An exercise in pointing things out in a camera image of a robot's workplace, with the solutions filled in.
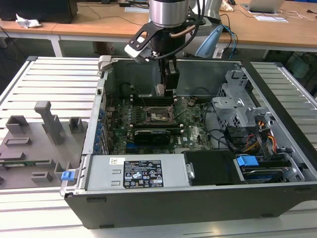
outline white paper sheet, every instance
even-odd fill
[[[283,17],[254,16],[258,21],[288,22]]]

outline laptop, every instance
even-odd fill
[[[285,0],[251,0],[249,4],[242,3],[241,6],[248,11],[277,13]]]

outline warning symbol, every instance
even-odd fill
[[[131,179],[131,178],[132,178],[132,173],[130,173],[130,172],[125,172],[125,173],[124,173],[124,177],[125,177],[126,179]]]

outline barcode sticker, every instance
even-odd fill
[[[123,165],[125,158],[110,158],[110,165]]]

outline black side panel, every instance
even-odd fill
[[[134,227],[277,217],[314,200],[317,186],[279,186],[65,198],[84,226]]]
[[[71,23],[77,14],[76,0],[0,0],[0,18],[13,21],[15,14],[41,22]]]
[[[272,106],[275,113],[281,119],[288,132],[294,138],[298,146],[306,155],[307,159],[311,162],[312,166],[317,170],[317,151],[303,134],[297,124],[293,121],[292,117],[288,114],[286,109],[279,102],[277,97],[273,94],[268,85],[261,78],[257,70],[248,61],[243,61],[242,66],[245,67],[249,75],[252,77],[256,85],[259,87],[261,92],[264,94],[265,99]]]

